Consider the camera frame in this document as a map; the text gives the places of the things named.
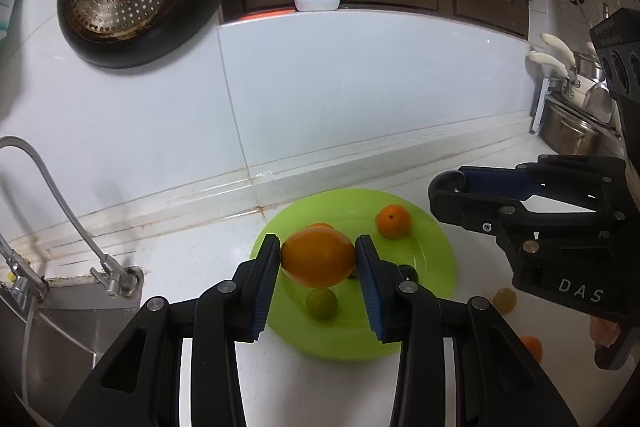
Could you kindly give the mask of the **large orange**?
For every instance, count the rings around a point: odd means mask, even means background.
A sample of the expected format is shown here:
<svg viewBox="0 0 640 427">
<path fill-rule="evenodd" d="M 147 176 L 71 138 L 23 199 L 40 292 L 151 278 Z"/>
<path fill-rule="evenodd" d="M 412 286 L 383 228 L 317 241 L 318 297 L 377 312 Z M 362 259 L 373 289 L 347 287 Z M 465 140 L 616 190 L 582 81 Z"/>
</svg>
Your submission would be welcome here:
<svg viewBox="0 0 640 427">
<path fill-rule="evenodd" d="M 286 275 L 310 288 L 341 283 L 356 265 L 352 241 L 328 227 L 308 227 L 288 236 L 281 247 L 280 258 Z"/>
<path fill-rule="evenodd" d="M 386 239 L 402 239 L 410 233 L 412 219 L 404 206 L 388 205 L 376 215 L 375 225 Z"/>
</svg>

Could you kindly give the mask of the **small orange tangerine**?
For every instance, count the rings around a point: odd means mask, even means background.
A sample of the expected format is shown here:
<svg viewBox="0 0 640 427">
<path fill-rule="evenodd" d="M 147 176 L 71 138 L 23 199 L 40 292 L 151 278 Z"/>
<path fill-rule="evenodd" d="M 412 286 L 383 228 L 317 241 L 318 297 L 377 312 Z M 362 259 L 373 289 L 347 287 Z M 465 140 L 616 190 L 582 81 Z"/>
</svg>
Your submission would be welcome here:
<svg viewBox="0 0 640 427">
<path fill-rule="evenodd" d="M 538 363 L 541 363 L 544 358 L 544 346 L 542 342 L 535 336 L 521 336 L 520 339 L 532 357 Z"/>
</svg>

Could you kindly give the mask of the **steel pot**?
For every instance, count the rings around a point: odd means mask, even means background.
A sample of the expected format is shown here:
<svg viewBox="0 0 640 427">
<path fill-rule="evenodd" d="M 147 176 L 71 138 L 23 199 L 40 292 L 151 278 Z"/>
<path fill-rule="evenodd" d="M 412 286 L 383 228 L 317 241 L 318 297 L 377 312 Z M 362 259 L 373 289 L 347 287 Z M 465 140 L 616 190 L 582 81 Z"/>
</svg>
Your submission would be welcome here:
<svg viewBox="0 0 640 427">
<path fill-rule="evenodd" d="M 596 155 L 602 139 L 592 124 L 551 100 L 544 104 L 539 135 L 555 153 L 565 156 Z"/>
</svg>

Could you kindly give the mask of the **green plate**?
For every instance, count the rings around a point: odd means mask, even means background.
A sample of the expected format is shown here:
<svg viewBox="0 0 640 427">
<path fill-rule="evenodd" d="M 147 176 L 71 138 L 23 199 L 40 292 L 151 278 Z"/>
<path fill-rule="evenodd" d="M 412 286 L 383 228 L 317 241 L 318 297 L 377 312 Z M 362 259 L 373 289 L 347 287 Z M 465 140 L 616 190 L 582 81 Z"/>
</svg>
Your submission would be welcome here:
<svg viewBox="0 0 640 427">
<path fill-rule="evenodd" d="M 375 216 L 388 205 L 401 205 L 411 216 L 410 233 L 402 239 L 378 234 Z M 267 234 L 284 241 L 291 234 L 327 223 L 352 241 L 371 237 L 378 255 L 395 265 L 411 265 L 419 283 L 440 298 L 450 298 L 457 286 L 457 261 L 445 233 L 422 208 L 399 196 L 367 188 L 337 188 L 310 195 L 280 211 L 258 235 L 250 257 L 254 258 Z M 346 279 L 331 288 L 337 298 L 332 319 L 319 321 L 306 306 L 308 287 L 278 275 L 268 314 L 268 326 L 284 341 L 313 357 L 331 361 L 368 361 L 392 355 L 398 343 L 379 343 L 370 329 L 360 284 Z"/>
</svg>

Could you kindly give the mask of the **yellow-brown round fruit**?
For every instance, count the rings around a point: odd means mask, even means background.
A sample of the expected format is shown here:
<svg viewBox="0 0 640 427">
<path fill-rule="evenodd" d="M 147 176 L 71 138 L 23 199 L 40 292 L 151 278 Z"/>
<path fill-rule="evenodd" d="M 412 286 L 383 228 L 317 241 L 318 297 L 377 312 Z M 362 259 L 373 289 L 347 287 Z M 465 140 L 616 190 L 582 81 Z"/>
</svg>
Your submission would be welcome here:
<svg viewBox="0 0 640 427">
<path fill-rule="evenodd" d="M 500 288 L 491 299 L 492 305 L 501 315 L 511 313 L 518 305 L 518 296 L 509 287 Z"/>
</svg>

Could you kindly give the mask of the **steel sink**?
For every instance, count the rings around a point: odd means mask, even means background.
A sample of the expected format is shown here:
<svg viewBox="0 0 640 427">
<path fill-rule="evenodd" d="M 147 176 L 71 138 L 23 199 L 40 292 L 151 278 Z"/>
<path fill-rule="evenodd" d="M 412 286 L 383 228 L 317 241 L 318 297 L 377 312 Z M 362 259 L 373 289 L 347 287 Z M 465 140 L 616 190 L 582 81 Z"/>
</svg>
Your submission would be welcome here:
<svg viewBox="0 0 640 427">
<path fill-rule="evenodd" d="M 141 291 L 110 297 L 92 277 L 50 281 L 29 309 L 1 287 L 1 374 L 40 424 L 58 423 L 140 303 Z"/>
</svg>

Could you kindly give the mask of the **curved metal faucet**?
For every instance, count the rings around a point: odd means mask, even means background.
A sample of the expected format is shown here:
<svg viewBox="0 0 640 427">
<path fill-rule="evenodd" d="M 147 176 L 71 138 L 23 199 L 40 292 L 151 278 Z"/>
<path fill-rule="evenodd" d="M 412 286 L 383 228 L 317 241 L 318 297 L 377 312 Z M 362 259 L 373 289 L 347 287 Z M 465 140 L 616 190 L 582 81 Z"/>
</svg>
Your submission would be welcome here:
<svg viewBox="0 0 640 427">
<path fill-rule="evenodd" d="M 98 257 L 104 275 L 101 275 L 93 269 L 91 269 L 90 272 L 94 278 L 103 285 L 107 294 L 124 298 L 130 297 L 140 286 L 141 280 L 139 275 L 134 272 L 134 269 L 124 268 L 115 258 L 102 251 L 89 232 L 80 223 L 75 213 L 73 213 L 73 210 L 70 209 L 70 206 L 56 186 L 46 164 L 37 151 L 28 142 L 13 135 L 2 136 L 1 147 L 17 148 L 17 150 L 21 150 L 34 162 L 44 183 L 47 184 L 50 193 L 58 204 L 58 207 L 64 212 L 67 220 L 70 221 L 76 232 L 93 251 L 93 254 Z"/>
</svg>

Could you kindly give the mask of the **small orange on plate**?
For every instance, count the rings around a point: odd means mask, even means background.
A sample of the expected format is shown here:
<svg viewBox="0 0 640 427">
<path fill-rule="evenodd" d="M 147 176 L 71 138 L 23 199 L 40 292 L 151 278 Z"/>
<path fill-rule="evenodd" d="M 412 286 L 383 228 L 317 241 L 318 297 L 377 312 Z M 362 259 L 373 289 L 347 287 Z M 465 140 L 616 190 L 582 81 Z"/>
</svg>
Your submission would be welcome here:
<svg viewBox="0 0 640 427">
<path fill-rule="evenodd" d="M 334 228 L 332 227 L 332 225 L 329 225 L 329 223 L 323 223 L 323 222 L 317 222 L 317 223 L 313 223 L 312 225 L 309 225 L 308 228 L 322 228 L 322 229 L 331 229 L 334 230 Z"/>
</svg>

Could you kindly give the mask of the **green lime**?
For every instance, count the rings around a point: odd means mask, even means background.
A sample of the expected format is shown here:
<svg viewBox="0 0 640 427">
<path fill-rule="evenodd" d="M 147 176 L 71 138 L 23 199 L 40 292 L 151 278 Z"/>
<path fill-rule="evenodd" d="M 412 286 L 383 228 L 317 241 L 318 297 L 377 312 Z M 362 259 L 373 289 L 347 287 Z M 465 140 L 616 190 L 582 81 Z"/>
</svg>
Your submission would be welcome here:
<svg viewBox="0 0 640 427">
<path fill-rule="evenodd" d="M 337 312 L 337 297 L 330 288 L 316 288 L 308 294 L 306 307 L 314 319 L 331 320 Z"/>
</svg>

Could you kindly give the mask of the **black frying pan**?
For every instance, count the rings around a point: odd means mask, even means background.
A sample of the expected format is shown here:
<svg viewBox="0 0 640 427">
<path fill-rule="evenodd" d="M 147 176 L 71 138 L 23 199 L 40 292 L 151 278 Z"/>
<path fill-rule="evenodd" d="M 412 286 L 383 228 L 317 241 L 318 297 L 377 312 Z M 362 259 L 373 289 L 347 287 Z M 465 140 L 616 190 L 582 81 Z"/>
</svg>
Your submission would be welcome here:
<svg viewBox="0 0 640 427">
<path fill-rule="evenodd" d="M 70 47 L 86 62 L 104 68 L 142 66 L 175 51 L 193 37 L 224 0 L 183 0 L 142 33 L 125 41 L 91 41 L 68 26 L 58 0 L 58 23 Z"/>
</svg>

